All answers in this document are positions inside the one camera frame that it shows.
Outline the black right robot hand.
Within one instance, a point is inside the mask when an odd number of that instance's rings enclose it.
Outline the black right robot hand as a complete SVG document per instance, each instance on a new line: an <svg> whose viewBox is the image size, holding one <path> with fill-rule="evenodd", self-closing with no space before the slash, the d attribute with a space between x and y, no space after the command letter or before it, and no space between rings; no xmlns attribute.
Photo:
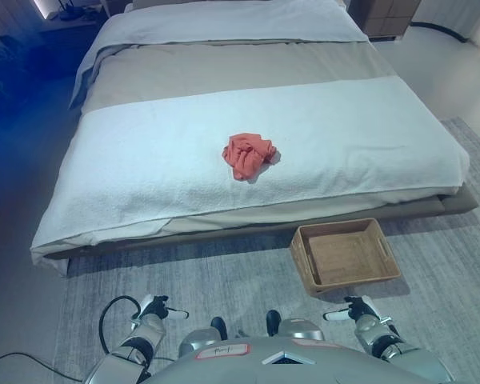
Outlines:
<svg viewBox="0 0 480 384"><path fill-rule="evenodd" d="M360 319L361 316L368 314L375 316L376 319L380 319L381 315L378 312L372 299L367 296L346 296L344 297L348 307L342 310L325 312L323 319L326 321L345 321L352 319L355 322Z"/></svg>

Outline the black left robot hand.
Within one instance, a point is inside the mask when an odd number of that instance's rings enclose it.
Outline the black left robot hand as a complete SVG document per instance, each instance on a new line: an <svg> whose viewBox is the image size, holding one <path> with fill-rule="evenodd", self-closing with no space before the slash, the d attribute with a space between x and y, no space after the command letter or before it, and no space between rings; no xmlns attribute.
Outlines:
<svg viewBox="0 0 480 384"><path fill-rule="evenodd" d="M156 314L161 320L163 319L188 319L189 313L185 310L176 310L173 308L169 308L166 305L168 297L163 296L155 296L152 294L148 294L141 300L140 303L140 314L138 318L142 318L148 314Z"/></svg>

